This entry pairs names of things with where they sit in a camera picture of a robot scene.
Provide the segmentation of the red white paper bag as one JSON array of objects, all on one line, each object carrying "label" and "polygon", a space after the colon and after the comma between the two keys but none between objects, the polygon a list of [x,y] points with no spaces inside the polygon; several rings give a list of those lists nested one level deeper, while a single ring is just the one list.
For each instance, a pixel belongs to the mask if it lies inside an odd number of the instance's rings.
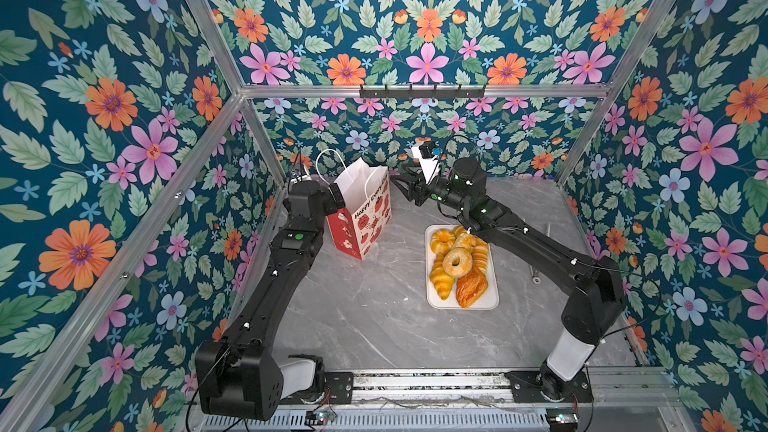
[{"label": "red white paper bag", "polygon": [[333,182],[319,176],[326,184],[337,186],[344,201],[337,212],[327,217],[333,243],[338,251],[364,260],[392,217],[389,169],[370,166],[363,159],[347,165],[336,149],[321,151],[316,166],[327,153],[333,153],[344,166]]}]

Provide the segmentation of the fake puff pastry bread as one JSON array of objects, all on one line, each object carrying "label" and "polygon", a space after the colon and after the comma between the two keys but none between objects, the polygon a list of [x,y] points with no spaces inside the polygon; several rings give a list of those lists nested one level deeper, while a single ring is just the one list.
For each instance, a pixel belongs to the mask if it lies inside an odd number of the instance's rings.
[{"label": "fake puff pastry bread", "polygon": [[458,226],[453,230],[455,241],[454,248],[462,248],[472,252],[477,244],[477,238],[469,233],[462,226]]}]

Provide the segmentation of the pale fake bagel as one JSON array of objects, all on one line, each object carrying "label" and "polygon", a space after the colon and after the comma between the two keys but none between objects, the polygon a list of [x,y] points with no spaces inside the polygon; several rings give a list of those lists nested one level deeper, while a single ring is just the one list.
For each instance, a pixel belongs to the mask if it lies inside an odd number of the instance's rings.
[{"label": "pale fake bagel", "polygon": [[443,271],[453,279],[466,276],[473,267],[471,252],[463,247],[453,248],[448,251],[442,261]]}]

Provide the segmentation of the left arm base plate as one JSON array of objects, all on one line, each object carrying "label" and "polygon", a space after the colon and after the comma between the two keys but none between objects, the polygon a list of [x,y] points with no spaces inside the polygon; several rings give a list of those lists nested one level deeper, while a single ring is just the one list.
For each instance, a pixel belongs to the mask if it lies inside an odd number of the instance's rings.
[{"label": "left arm base plate", "polygon": [[315,375],[307,389],[292,393],[280,400],[281,405],[313,405],[330,402],[345,405],[352,402],[355,375],[349,371],[324,372]]}]

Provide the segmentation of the orange fake pretzel bread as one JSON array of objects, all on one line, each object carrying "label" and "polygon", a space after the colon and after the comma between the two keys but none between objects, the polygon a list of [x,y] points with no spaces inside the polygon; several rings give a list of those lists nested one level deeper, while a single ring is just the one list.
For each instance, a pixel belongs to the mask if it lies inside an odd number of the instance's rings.
[{"label": "orange fake pretzel bread", "polygon": [[488,280],[479,269],[472,269],[457,281],[456,300],[458,305],[467,309],[474,305],[487,291]]}]

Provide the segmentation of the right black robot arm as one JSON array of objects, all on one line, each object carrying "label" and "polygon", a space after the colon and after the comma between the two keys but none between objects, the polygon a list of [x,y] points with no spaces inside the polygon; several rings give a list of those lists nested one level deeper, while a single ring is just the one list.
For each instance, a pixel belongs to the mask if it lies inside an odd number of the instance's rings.
[{"label": "right black robot arm", "polygon": [[431,199],[453,210],[465,230],[519,257],[568,295],[562,332],[536,386],[551,402],[571,396],[577,379],[587,377],[587,362],[628,305],[615,261],[579,253],[532,228],[487,194],[487,176],[475,159],[457,160],[445,177],[424,174],[421,163],[408,162],[392,181],[417,206]]}]

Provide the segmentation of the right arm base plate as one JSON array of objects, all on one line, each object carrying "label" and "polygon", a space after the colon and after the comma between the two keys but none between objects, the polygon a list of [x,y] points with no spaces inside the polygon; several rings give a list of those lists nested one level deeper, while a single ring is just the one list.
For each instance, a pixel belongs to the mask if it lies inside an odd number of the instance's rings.
[{"label": "right arm base plate", "polygon": [[509,380],[511,393],[517,403],[593,401],[591,385],[584,370],[570,381],[564,381],[553,372],[542,373],[538,370],[511,370],[504,377]]}]

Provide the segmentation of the fake croissant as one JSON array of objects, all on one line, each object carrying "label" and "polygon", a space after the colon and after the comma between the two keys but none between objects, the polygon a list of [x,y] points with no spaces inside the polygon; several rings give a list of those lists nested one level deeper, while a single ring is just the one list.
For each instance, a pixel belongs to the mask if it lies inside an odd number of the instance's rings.
[{"label": "fake croissant", "polygon": [[455,279],[448,275],[443,268],[443,254],[438,254],[433,262],[430,272],[430,282],[432,283],[438,297],[445,301],[450,296]]}]

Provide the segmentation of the long ridged fake bread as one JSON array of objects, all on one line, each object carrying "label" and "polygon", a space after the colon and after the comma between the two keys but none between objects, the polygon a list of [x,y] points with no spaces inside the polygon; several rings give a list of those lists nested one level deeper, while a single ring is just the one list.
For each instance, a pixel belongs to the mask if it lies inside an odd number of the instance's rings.
[{"label": "long ridged fake bread", "polygon": [[474,238],[471,248],[472,271],[486,274],[489,267],[489,245],[480,238]]}]

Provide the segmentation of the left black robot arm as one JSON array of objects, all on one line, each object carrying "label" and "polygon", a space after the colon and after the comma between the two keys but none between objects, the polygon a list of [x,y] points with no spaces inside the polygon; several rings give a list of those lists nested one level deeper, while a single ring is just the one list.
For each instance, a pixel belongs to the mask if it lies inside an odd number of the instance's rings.
[{"label": "left black robot arm", "polygon": [[345,206],[336,184],[302,181],[284,200],[286,223],[274,235],[269,260],[253,294],[217,342],[195,356],[196,398],[203,413],[267,421],[287,398],[325,393],[319,356],[276,359],[275,338],[288,305],[323,245],[325,220]]}]

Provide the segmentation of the ring shaped fake bread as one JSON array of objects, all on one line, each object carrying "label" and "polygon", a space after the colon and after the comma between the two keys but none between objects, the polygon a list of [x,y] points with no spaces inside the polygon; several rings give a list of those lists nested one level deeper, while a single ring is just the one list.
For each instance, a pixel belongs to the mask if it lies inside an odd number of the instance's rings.
[{"label": "ring shaped fake bread", "polygon": [[456,241],[455,234],[448,229],[438,229],[430,237],[429,247],[436,255],[445,255],[453,247]]}]

